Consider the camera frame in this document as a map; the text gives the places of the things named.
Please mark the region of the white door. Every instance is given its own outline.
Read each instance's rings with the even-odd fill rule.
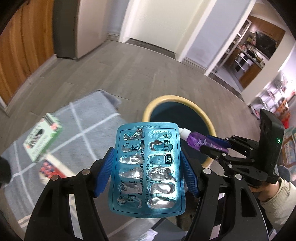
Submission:
[[[130,38],[175,53],[202,0],[141,0]]]

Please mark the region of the wrist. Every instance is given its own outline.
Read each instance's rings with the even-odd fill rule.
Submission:
[[[277,181],[276,184],[269,184],[266,186],[265,190],[261,191],[258,199],[261,202],[267,202],[268,200],[272,199],[279,190],[279,182]]]

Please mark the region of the white bottle cap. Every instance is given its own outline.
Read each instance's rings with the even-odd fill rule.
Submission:
[[[180,132],[180,138],[183,139],[184,141],[187,141],[187,138],[190,135],[191,131],[186,128],[179,127],[179,132]]]

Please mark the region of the yellow rim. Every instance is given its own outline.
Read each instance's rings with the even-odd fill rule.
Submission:
[[[143,122],[149,122],[150,121],[150,117],[151,114],[153,112],[153,110],[160,104],[166,103],[166,102],[177,102],[177,103],[181,103],[184,105],[187,105],[188,107],[190,107],[191,109],[193,109],[201,118],[202,120],[205,122],[208,130],[209,130],[209,134],[212,136],[216,136],[216,131],[215,128],[211,122],[211,120],[209,119],[209,117],[206,115],[206,113],[199,108],[196,104],[194,104],[192,101],[187,100],[183,97],[180,96],[176,96],[176,95],[164,95],[164,96],[160,96],[154,100],[152,100],[148,106],[146,107],[144,114],[143,114]],[[205,162],[202,164],[202,166],[208,167],[210,164],[212,163],[212,159],[210,157],[208,157]]]

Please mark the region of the jacket sleeve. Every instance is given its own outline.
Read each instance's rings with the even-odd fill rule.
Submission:
[[[296,205],[296,187],[284,179],[279,182],[280,188],[275,196],[267,202],[260,202],[268,220],[277,232],[285,224]]]

